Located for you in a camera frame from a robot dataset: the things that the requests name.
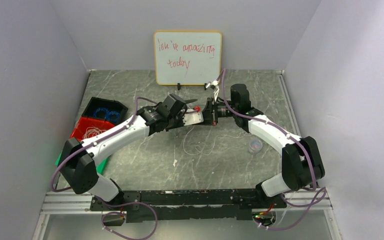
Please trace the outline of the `black cable spool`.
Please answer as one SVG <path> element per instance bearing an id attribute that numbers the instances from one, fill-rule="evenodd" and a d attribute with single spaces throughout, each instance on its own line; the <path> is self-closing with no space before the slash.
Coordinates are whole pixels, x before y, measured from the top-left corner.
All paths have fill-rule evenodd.
<path id="1" fill-rule="evenodd" d="M 187 104 L 194 103 L 194 102 L 196 102 L 197 100 L 198 100 L 197 98 L 193 98 L 193 99 L 183 99 L 183 100 L 181 100 L 181 102 L 182 102 L 184 105 L 187 105 Z"/>

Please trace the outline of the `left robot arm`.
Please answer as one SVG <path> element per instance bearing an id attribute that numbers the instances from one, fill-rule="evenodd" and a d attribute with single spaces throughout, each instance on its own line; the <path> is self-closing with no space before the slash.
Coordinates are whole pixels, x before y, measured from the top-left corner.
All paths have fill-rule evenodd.
<path id="1" fill-rule="evenodd" d="M 57 171 L 76 194 L 90 193 L 105 202 L 121 202 L 124 192 L 96 167 L 104 159 L 134 141 L 159 133 L 181 121 L 187 103 L 175 94 L 154 106 L 137 110 L 126 122 L 82 141 L 72 137 L 63 146 Z"/>

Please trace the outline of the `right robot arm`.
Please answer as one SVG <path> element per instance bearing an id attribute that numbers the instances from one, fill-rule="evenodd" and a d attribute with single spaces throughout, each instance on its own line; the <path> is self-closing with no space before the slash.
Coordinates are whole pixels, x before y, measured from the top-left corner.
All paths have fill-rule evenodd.
<path id="1" fill-rule="evenodd" d="M 267 197 L 315 186 L 317 180 L 325 176 L 316 140 L 290 133 L 253 107 L 245 84 L 231 86 L 230 100 L 218 96 L 217 81 L 208 82 L 204 87 L 214 90 L 214 96 L 208 98 L 202 111 L 206 123 L 215 125 L 219 118 L 232 117 L 239 128 L 266 142 L 280 154 L 281 172 L 259 184 Z"/>

